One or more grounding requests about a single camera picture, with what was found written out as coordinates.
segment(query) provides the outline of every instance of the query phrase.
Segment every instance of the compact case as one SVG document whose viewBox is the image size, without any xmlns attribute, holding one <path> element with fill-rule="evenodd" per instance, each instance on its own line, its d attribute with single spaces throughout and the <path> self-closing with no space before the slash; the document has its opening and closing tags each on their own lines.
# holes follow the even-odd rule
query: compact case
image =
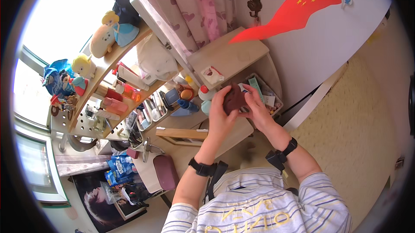
<svg viewBox="0 0 415 233">
<path fill-rule="evenodd" d="M 158 155 L 153 159 L 153 165 L 156 169 L 160 186 L 166 191 L 174 190 L 180 179 L 171 156 L 166 154 Z"/>
</svg>

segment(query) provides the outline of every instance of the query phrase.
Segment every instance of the blue spray bottle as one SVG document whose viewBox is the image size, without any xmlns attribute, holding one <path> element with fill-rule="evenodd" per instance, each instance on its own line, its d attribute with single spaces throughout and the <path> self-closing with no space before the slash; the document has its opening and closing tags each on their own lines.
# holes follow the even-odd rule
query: blue spray bottle
<svg viewBox="0 0 415 233">
<path fill-rule="evenodd" d="M 199 111 L 199 106 L 197 106 L 194 103 L 191 103 L 190 101 L 186 101 L 186 100 L 177 100 L 177 103 L 179 104 L 180 107 L 189 110 L 191 112 L 197 112 Z"/>
</svg>

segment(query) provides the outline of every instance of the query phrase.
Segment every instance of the white bottle with red cap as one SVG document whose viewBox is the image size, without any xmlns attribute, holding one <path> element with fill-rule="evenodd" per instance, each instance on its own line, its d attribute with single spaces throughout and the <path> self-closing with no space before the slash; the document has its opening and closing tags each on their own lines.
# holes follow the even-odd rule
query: white bottle with red cap
<svg viewBox="0 0 415 233">
<path fill-rule="evenodd" d="M 199 98 L 202 101 L 211 101 L 213 96 L 215 95 L 216 91 L 209 90 L 206 85 L 202 85 L 199 89 Z"/>
</svg>

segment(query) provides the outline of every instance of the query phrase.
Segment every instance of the pink curtain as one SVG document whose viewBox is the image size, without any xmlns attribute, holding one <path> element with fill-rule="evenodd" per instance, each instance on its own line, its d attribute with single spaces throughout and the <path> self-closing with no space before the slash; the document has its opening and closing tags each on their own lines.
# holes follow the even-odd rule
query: pink curtain
<svg viewBox="0 0 415 233">
<path fill-rule="evenodd" d="M 110 154 L 102 155 L 55 155 L 55 163 L 59 176 L 84 174 L 102 169 L 109 169 L 107 160 Z"/>
<path fill-rule="evenodd" d="M 211 41 L 233 30 L 234 0 L 148 0 L 158 13 L 159 26 L 164 22 L 177 38 L 183 53 L 190 55 Z"/>
</svg>

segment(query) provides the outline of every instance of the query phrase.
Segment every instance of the chinese flag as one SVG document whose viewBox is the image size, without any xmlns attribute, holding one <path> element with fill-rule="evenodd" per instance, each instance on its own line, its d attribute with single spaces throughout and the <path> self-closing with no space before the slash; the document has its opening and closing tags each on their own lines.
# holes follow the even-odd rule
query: chinese flag
<svg viewBox="0 0 415 233">
<path fill-rule="evenodd" d="M 262 40 L 304 28 L 311 14 L 341 2 L 342 0 L 285 0 L 268 24 L 248 28 L 237 34 L 229 43 Z"/>
</svg>

